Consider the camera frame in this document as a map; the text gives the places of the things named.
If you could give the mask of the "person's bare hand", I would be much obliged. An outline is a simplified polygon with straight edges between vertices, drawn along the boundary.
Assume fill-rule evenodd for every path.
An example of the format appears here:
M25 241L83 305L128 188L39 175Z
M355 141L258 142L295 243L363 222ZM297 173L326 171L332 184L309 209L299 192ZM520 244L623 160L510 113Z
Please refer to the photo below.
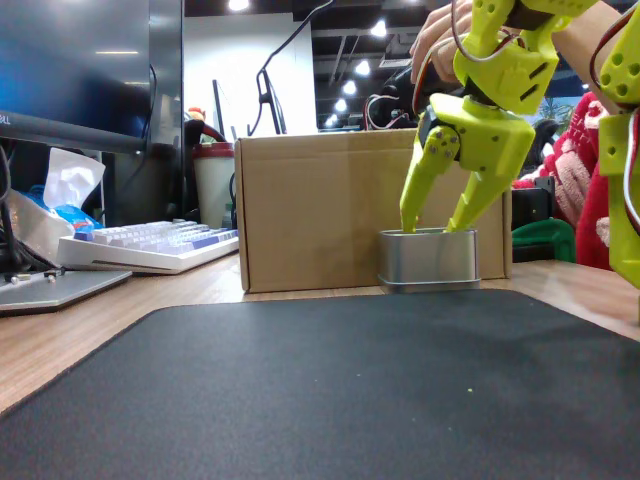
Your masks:
M412 59L411 82L416 83L424 58L431 53L430 63L440 79L457 83L453 60L457 51L451 29L452 7L456 7L455 19L459 33L466 32L472 22L472 1L452 1L432 11L418 33L409 54Z

